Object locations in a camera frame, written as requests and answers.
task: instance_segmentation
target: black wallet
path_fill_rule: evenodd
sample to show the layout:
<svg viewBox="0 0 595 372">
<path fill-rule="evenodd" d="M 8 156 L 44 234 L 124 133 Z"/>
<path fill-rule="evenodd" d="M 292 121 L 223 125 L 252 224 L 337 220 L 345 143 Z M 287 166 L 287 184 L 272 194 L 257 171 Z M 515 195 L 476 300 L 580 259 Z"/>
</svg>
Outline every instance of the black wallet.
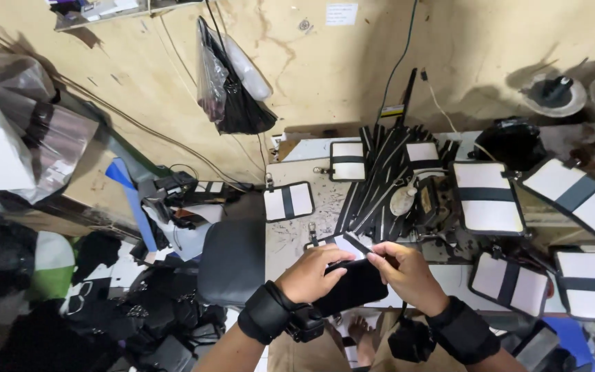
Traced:
<svg viewBox="0 0 595 372">
<path fill-rule="evenodd" d="M 325 274 L 339 267 L 348 269 L 346 275 L 339 279 L 332 291 L 313 303 L 313 307 L 318 309 L 324 318 L 382 300 L 389 295 L 387 285 L 382 283 L 380 271 L 368 259 L 343 261 L 328 267 Z"/>
</svg>

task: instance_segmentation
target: paper note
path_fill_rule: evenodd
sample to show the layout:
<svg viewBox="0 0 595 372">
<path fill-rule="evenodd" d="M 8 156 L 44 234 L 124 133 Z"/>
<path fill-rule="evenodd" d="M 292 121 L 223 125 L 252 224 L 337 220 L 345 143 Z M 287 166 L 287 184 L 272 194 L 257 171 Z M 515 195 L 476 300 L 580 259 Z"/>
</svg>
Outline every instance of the paper note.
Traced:
<svg viewBox="0 0 595 372">
<path fill-rule="evenodd" d="M 325 26 L 352 26 L 355 24 L 357 4 L 327 4 Z"/>
</svg>

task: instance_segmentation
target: wrist strap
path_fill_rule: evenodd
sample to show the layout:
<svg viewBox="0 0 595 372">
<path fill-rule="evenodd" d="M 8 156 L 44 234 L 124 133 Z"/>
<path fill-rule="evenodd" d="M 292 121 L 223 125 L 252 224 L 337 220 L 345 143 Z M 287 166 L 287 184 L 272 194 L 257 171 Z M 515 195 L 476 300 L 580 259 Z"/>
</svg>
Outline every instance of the wrist strap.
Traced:
<svg viewBox="0 0 595 372">
<path fill-rule="evenodd" d="M 491 332 L 488 323 L 457 297 L 449 298 L 449 306 L 441 314 L 426 317 L 435 341 L 465 365 L 497 354 L 500 339 Z"/>
<path fill-rule="evenodd" d="M 244 304 L 238 326 L 247 336 L 269 345 L 286 327 L 293 309 L 298 307 L 275 283 L 267 281 Z"/>
</svg>

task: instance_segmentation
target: left hand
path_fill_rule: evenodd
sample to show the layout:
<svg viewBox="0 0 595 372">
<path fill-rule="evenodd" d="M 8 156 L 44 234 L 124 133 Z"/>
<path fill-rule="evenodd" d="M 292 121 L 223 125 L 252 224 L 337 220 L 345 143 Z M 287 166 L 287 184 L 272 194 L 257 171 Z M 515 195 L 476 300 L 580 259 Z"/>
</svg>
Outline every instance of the left hand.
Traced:
<svg viewBox="0 0 595 372">
<path fill-rule="evenodd" d="M 327 264 L 355 259 L 336 244 L 310 248 L 274 283 L 294 303 L 313 302 L 325 296 L 348 271 L 343 267 L 325 275 Z"/>
</svg>

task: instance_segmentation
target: workbench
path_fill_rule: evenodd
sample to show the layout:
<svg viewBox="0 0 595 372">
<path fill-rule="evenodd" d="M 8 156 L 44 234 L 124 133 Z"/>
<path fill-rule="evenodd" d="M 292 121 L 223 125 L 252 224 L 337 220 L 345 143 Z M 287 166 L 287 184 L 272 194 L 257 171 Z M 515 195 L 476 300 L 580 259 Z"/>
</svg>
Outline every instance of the workbench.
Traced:
<svg viewBox="0 0 595 372">
<path fill-rule="evenodd" d="M 546 149 L 558 156 L 566 157 L 573 149 L 573 145 L 566 144 L 583 134 L 580 126 L 545 127 L 541 129 L 541 138 Z M 461 140 L 461 146 L 456 156 L 457 160 L 467 159 L 467 153 L 473 149 L 473 142 L 481 132 L 444 133 L 435 137 L 442 143 L 446 139 Z M 351 183 L 331 182 L 328 175 L 314 173 L 314 167 L 329 167 L 329 142 L 331 140 L 309 139 L 313 141 L 293 151 L 292 162 L 270 164 L 267 173 L 272 175 L 276 186 L 295 182 L 307 181 L 311 184 L 315 212 L 310 216 L 294 218 L 293 220 L 267 224 L 266 227 L 266 260 L 265 279 L 277 279 L 288 267 L 302 255 L 304 245 L 309 241 L 309 223 L 315 223 L 318 238 L 331 235 L 335 230 L 338 215 L 343 207 L 344 199 Z M 518 198 L 524 212 L 525 223 L 528 226 L 550 226 L 558 228 L 578 228 L 573 221 L 561 215 L 540 200 L 517 188 Z M 371 239 L 359 237 L 365 246 L 371 246 Z M 442 289 L 448 295 L 455 295 L 464 300 L 470 307 L 477 310 L 510 311 L 491 301 L 485 300 L 467 288 L 467 282 L 472 270 L 470 258 L 478 251 L 471 245 L 461 244 L 459 249 L 447 250 L 445 247 L 434 245 L 422 247 L 422 252 L 430 264 L 430 270 Z M 401 299 L 389 289 L 389 296 L 384 300 L 367 304 L 367 307 L 400 308 Z M 564 306 L 559 299 L 555 285 L 555 295 L 545 304 L 546 313 L 565 313 Z"/>
</svg>

